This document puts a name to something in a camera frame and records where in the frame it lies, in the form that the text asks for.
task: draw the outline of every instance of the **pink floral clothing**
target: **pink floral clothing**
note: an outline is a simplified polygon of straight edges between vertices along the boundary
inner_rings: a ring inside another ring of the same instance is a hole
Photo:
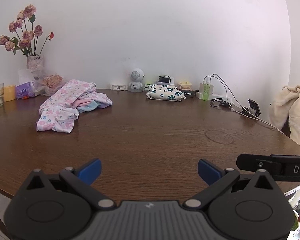
[[[79,112],[73,103],[79,100],[95,100],[103,105],[112,105],[106,94],[96,93],[96,84],[70,80],[39,108],[41,115],[37,122],[37,131],[53,130],[70,133]]]

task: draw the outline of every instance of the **flower bouquet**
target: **flower bouquet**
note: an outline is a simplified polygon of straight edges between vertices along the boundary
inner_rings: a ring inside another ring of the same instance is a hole
[[[21,10],[17,16],[16,21],[11,22],[9,24],[9,31],[12,33],[16,33],[16,37],[8,37],[6,35],[0,36],[0,45],[4,45],[7,51],[13,51],[16,54],[17,50],[21,50],[26,57],[28,56],[40,56],[46,41],[51,41],[54,34],[53,32],[46,36],[46,40],[40,50],[40,53],[37,54],[37,42],[38,37],[42,35],[42,27],[41,25],[37,25],[33,28],[33,23],[35,21],[34,13],[37,11],[36,7],[33,5],[27,6],[24,10]],[[26,26],[26,18],[28,18],[27,22],[31,23],[31,29]],[[20,38],[19,34],[17,33],[17,29],[21,29],[22,35]]]

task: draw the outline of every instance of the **vase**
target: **vase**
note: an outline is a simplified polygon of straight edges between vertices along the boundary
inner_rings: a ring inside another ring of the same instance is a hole
[[[27,57],[27,69],[30,70],[34,78],[43,77],[43,56],[36,55]]]

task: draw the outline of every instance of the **power adapter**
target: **power adapter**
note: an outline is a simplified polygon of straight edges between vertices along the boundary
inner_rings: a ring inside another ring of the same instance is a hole
[[[224,100],[220,101],[220,106],[231,107],[230,104],[227,101],[224,101]]]

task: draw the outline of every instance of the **white robot speaker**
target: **white robot speaker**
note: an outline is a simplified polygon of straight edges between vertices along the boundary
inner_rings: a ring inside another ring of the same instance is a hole
[[[143,78],[145,77],[143,71],[139,68],[135,68],[131,71],[129,76],[132,79],[132,82],[129,83],[129,88],[137,90],[142,89],[143,85],[141,83],[141,80],[143,80]]]

